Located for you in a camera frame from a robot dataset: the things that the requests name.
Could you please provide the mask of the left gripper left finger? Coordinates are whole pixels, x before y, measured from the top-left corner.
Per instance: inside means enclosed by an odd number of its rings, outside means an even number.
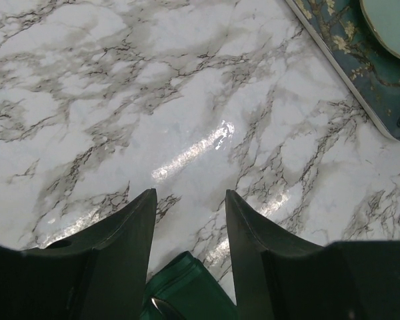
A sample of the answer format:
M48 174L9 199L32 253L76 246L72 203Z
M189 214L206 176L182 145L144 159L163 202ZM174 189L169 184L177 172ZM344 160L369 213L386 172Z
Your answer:
M138 319L156 208L148 189L44 249L0 246L0 319Z

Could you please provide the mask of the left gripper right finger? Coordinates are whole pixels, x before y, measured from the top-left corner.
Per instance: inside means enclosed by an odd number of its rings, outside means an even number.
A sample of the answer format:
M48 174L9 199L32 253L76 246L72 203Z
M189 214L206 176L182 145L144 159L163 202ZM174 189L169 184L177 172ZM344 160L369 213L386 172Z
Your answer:
M241 319L400 319L400 241L306 241L225 196Z

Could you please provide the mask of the dark green cloth napkin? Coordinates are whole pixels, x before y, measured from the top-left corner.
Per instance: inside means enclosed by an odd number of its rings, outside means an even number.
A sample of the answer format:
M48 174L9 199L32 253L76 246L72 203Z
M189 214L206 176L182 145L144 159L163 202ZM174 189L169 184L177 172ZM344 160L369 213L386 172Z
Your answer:
M141 319L162 319L158 298L185 319L238 319L237 308L202 262L185 251L146 284Z

